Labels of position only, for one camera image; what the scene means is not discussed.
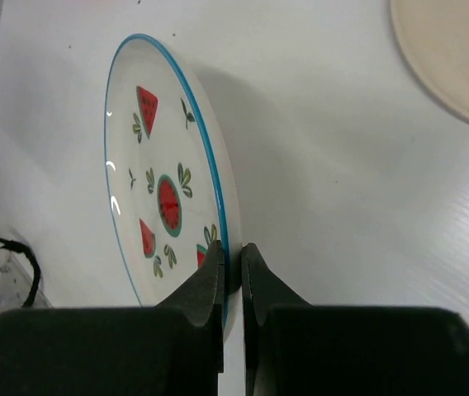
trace white plate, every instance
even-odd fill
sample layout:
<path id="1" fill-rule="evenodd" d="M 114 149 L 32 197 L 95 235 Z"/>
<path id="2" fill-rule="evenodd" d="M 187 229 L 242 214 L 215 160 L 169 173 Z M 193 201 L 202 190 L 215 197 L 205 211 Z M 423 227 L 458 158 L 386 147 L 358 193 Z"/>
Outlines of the white plate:
<path id="1" fill-rule="evenodd" d="M 111 64 L 105 112 L 111 213 L 140 304 L 176 290 L 215 238 L 225 250 L 226 289 L 237 289 L 230 282 L 239 279 L 232 263 L 242 246 L 235 182 L 194 73 L 156 39 L 132 35 Z"/>
<path id="2" fill-rule="evenodd" d="M 391 0 L 391 19 L 416 77 L 469 122 L 469 0 Z"/>

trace watermelon illustration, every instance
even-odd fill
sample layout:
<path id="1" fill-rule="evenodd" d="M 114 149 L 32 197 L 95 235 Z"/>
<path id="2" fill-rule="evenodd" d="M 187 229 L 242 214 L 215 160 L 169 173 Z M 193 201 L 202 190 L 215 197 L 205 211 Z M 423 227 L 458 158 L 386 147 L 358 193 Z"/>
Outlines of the watermelon illustration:
<path id="1" fill-rule="evenodd" d="M 196 251 L 198 258 L 198 268 L 200 268 L 201 264 L 203 264 L 203 260 L 205 260 L 205 253 L 207 253 L 207 249 L 205 249 L 202 245 L 198 244 L 196 245 Z"/>
<path id="2" fill-rule="evenodd" d="M 150 137 L 152 126 L 154 125 L 155 112 L 158 110 L 158 98 L 153 93 L 138 86 L 137 101 L 141 109 L 141 119 L 143 120 L 144 130 L 147 137 Z"/>
<path id="3" fill-rule="evenodd" d="M 143 240 L 144 256 L 153 257 L 155 253 L 155 235 L 141 219 L 139 219 L 139 226 L 141 228 L 141 239 Z"/>
<path id="4" fill-rule="evenodd" d="M 182 206 L 172 179 L 161 175 L 158 180 L 159 214 L 168 234 L 177 237 L 182 230 Z"/>

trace round watermelon slice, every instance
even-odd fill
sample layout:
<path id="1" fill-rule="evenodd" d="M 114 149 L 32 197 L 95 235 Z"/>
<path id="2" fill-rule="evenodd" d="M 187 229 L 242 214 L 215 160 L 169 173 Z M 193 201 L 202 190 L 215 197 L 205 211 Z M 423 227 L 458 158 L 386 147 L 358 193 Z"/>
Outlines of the round watermelon slice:
<path id="1" fill-rule="evenodd" d="M 196 245 L 196 250 L 198 258 L 198 268 L 200 268 L 201 264 L 203 264 L 203 260 L 205 260 L 205 253 L 207 253 L 207 249 L 204 248 L 202 245 Z"/>
<path id="2" fill-rule="evenodd" d="M 153 257 L 155 253 L 155 235 L 143 220 L 139 219 L 141 239 L 143 240 L 143 253 L 147 258 Z"/>
<path id="3" fill-rule="evenodd" d="M 172 179 L 161 175 L 158 180 L 159 215 L 168 234 L 177 237 L 182 230 L 182 206 Z"/>

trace cable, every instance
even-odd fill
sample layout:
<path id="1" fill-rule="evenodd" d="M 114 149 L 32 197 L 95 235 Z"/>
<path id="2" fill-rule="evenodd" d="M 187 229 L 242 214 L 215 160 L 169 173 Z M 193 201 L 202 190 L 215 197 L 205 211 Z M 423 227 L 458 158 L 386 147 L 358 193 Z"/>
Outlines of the cable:
<path id="1" fill-rule="evenodd" d="M 21 306 L 22 308 L 30 308 L 35 303 L 36 293 L 38 292 L 38 285 L 40 284 L 41 278 L 41 270 L 38 262 L 36 261 L 36 257 L 31 248 L 24 243 L 9 241 L 3 238 L 0 238 L 0 243 L 3 243 L 3 246 L 1 246 L 0 249 L 5 249 L 14 253 L 22 253 L 27 257 L 27 260 L 29 260 L 29 263 L 33 267 L 33 281 L 31 283 L 31 289 L 29 290 L 29 295 Z"/>

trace white table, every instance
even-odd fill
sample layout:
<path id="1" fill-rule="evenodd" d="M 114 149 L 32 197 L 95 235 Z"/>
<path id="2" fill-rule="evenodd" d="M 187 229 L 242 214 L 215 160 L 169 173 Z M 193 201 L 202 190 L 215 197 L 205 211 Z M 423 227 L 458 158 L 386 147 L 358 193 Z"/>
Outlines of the white table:
<path id="1" fill-rule="evenodd" d="M 384 0 L 5 0 L 0 233 L 35 249 L 52 304 L 135 303 L 102 151 L 107 72 L 135 32 L 195 67 L 244 239 L 294 290 L 469 322 L 469 125 L 407 73 Z M 226 348 L 220 391 L 243 394 L 240 327 Z"/>

